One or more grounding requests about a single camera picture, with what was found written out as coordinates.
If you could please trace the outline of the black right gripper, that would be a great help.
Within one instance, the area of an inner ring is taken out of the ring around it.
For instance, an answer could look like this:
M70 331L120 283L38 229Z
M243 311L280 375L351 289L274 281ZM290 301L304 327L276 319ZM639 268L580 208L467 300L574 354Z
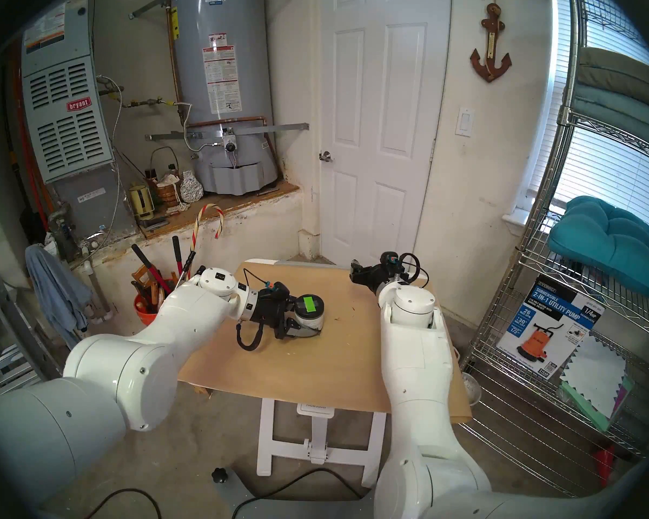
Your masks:
M366 286L376 295L379 295L380 291L391 282L410 284L410 276L403 263L380 263L372 267L364 267L358 260L353 259L349 278L352 283Z

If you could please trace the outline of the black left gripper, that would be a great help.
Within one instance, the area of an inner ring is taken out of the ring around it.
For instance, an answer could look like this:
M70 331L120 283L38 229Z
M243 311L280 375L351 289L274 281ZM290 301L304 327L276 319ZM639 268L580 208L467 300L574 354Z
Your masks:
M258 291L252 315L252 322L258 324L254 339L261 340L265 325L272 328L280 340L318 336L320 329L286 318L287 307L288 312L295 313L297 306L298 299L293 299L289 291Z

